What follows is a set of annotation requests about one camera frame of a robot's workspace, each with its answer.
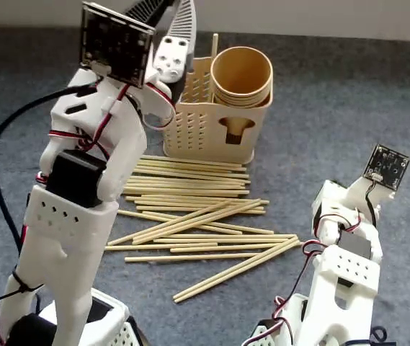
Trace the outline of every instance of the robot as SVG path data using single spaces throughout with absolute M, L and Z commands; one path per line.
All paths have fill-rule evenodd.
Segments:
M 396 345 L 386 331 L 371 328 L 378 294 L 380 203 L 394 199 L 410 158 L 377 145 L 363 175 L 348 188 L 325 181 L 312 204 L 312 234 L 306 263 L 286 299 L 275 298 L 272 319 L 258 323 L 242 346 Z M 320 249 L 307 251 L 316 245 Z M 315 266 L 309 296 L 294 293 L 308 261 Z
M 174 18 L 154 52 L 154 27 L 168 8 Z M 195 22 L 193 0 L 142 0 L 124 14 L 83 4 L 81 68 L 71 92 L 51 110 L 22 251 L 0 297 L 0 345 L 148 344 L 127 306 L 92 284 L 117 199 L 146 150 L 143 123 L 161 130 L 174 117 L 193 59 Z M 148 114 L 160 124 L 150 124 Z M 105 159 L 90 154 L 93 148 Z M 309 296 L 295 294 L 295 285 L 286 299 L 276 297 L 272 319 L 259 323 L 242 346 L 370 344 L 383 257 L 379 203 L 393 199 L 408 163 L 409 157 L 377 146 L 350 187 L 325 181 L 312 205 L 318 240 L 303 245 L 303 271 L 310 259 L 316 268 Z M 307 251 L 311 245 L 320 249 Z M 44 285 L 55 301 L 30 314 Z
M 175 15 L 153 54 L 155 26 Z M 83 3 L 81 68 L 58 99 L 30 193 L 19 261 L 0 297 L 0 345 L 145 345 L 128 308 L 92 289 L 126 179 L 146 150 L 143 122 L 175 115 L 195 46 L 193 0 L 143 0 L 120 14 Z M 155 115 L 160 126 L 147 123 Z M 105 159 L 89 151 L 99 148 Z M 30 314 L 48 286 L 55 301 Z

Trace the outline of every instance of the perforated container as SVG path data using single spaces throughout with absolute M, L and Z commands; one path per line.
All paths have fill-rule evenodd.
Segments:
M 261 131 L 268 107 L 272 104 L 272 89 L 261 107 L 242 109 L 209 102 L 211 58 L 196 58 L 194 72 L 187 81 L 176 116 L 164 131 L 164 153 L 181 159 L 249 163 Z M 228 140 L 228 128 L 223 119 L 241 117 L 254 122 L 246 128 L 240 144 Z

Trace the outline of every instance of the floor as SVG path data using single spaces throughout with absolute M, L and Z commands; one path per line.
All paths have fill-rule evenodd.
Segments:
M 201 33 L 196 56 L 210 51 Z M 410 156 L 410 43 L 274 35 L 222 34 L 220 49 L 250 45 L 275 71 L 274 102 L 250 165 L 251 196 L 269 199 L 268 214 L 233 221 L 308 239 L 311 203 L 325 179 L 349 185 L 379 142 Z M 77 68 L 76 30 L 0 29 L 0 122 L 30 100 L 63 87 Z M 27 113 L 5 133 L 1 183 L 19 224 L 47 143 L 51 104 Z M 148 153 L 161 153 L 149 133 Z M 410 345 L 410 167 L 378 224 L 384 251 L 373 324 Z M 111 238 L 150 226 L 119 218 Z M 106 254 L 95 287 L 125 302 L 152 345 L 238 346 L 286 296 L 302 265 L 291 251 L 176 305 L 171 296 L 238 260 L 125 265 Z M 17 254 L 0 213 L 0 294 Z M 308 293 L 311 270 L 299 290 Z

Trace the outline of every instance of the circuit board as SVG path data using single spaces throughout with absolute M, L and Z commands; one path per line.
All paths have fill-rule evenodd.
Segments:
M 363 177 L 375 180 L 378 184 L 397 191 L 409 161 L 409 156 L 378 144 L 371 154 Z
M 155 29 L 95 3 L 83 3 L 80 64 L 141 88 Z

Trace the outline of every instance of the stack of paper cups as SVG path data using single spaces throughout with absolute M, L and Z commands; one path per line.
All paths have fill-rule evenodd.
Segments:
M 214 102 L 237 108 L 258 107 L 269 97 L 272 76 L 272 64 L 259 50 L 223 50 L 211 65 Z

